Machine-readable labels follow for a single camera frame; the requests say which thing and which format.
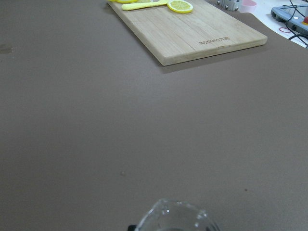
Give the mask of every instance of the black cable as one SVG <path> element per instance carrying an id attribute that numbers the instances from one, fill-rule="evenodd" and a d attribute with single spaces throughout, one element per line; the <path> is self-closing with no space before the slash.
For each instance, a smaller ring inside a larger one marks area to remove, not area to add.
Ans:
<path id="1" fill-rule="evenodd" d="M 293 35 L 293 36 L 291 36 L 291 37 L 289 38 L 289 40 L 292 40 L 292 39 L 294 39 L 294 38 L 300 39 L 299 37 L 303 37 L 303 38 L 305 38 L 305 39 L 308 40 L 308 36 L 307 36 L 307 35 L 302 35 L 302 34 Z"/>
<path id="2" fill-rule="evenodd" d="M 308 49 L 308 44 L 305 43 L 300 37 L 303 37 L 303 38 L 306 38 L 307 36 L 306 35 L 303 35 L 303 34 L 296 34 L 289 26 L 288 26 L 288 22 L 294 17 L 294 14 L 295 12 L 299 12 L 303 17 L 305 17 L 300 11 L 298 11 L 297 9 L 297 5 L 294 5 L 293 2 L 291 0 L 289 0 L 291 5 L 293 8 L 294 8 L 294 12 L 293 12 L 293 15 L 291 16 L 291 18 L 289 20 L 287 20 L 285 22 L 285 26 L 294 34 L 293 36 L 291 36 L 289 39 L 292 40 L 294 38 L 298 38 L 299 40 L 301 40 L 305 45 L 306 45 L 306 49 Z"/>

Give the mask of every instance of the electronic device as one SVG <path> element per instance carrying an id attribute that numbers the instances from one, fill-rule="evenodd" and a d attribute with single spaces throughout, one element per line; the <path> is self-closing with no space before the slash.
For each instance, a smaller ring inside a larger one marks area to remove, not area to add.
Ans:
<path id="1" fill-rule="evenodd" d="M 273 7 L 270 14 L 303 35 L 308 35 L 308 4 Z"/>

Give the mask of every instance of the metal bracket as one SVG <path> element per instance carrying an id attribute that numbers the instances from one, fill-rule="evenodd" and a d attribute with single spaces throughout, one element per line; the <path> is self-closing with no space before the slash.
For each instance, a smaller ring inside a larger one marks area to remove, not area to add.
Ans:
<path id="1" fill-rule="evenodd" d="M 217 5 L 221 5 L 228 11 L 237 11 L 242 4 L 242 0 L 218 0 Z"/>

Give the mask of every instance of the yellow utensil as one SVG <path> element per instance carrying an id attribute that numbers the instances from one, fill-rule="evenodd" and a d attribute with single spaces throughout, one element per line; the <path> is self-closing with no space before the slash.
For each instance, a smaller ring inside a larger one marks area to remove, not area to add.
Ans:
<path id="1" fill-rule="evenodd" d="M 169 2 L 169 0 L 159 0 L 156 2 L 142 2 L 142 3 L 130 3 L 130 4 L 123 4 L 122 10 L 124 11 L 131 11 L 146 7 L 153 7 L 153 6 L 160 6 L 160 5 L 166 5 Z"/>
<path id="2" fill-rule="evenodd" d="M 115 2 L 118 2 L 118 3 L 132 3 L 132 2 L 135 2 L 137 0 L 108 0 L 108 1 L 115 1 Z"/>

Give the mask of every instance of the yellow plastic spatula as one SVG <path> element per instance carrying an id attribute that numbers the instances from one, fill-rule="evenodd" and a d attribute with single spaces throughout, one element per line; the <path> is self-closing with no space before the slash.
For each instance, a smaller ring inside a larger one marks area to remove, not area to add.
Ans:
<path id="1" fill-rule="evenodd" d="M 160 5 L 167 5 L 171 10 L 178 13 L 189 13 L 193 10 L 193 5 L 184 0 L 159 0 L 156 2 L 123 4 L 122 10 L 131 11 L 131 10 L 160 6 Z"/>

